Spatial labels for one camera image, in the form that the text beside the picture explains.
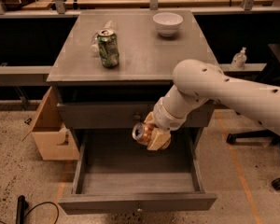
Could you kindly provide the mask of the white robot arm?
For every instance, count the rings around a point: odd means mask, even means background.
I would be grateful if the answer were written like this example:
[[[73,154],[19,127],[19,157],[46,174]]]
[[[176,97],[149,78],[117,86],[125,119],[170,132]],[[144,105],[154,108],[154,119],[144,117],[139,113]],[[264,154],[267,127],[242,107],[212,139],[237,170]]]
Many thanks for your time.
[[[178,130],[188,113],[208,100],[254,119],[280,135],[280,87],[226,76],[216,65],[197,60],[179,63],[174,86],[154,105],[137,141],[149,150],[169,145],[170,132]]]

